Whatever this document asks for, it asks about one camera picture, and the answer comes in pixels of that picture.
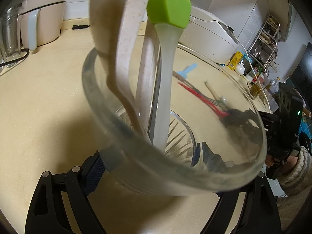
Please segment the right hand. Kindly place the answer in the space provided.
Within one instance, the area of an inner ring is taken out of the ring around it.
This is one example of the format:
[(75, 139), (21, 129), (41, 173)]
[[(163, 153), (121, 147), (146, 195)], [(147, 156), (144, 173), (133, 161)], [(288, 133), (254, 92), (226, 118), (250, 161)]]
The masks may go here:
[[(297, 164), (297, 162), (298, 162), (298, 157), (290, 155), (290, 156), (287, 158), (287, 160), (286, 160), (286, 162), (285, 162), (285, 164), (284, 164), (284, 167), (285, 167), (285, 168), (294, 168), (295, 165)], [(272, 158), (271, 155), (267, 155), (267, 157), (266, 157), (266, 159), (265, 159), (265, 164), (266, 164), (267, 166), (273, 166), (274, 160), (273, 160), (273, 158)]]

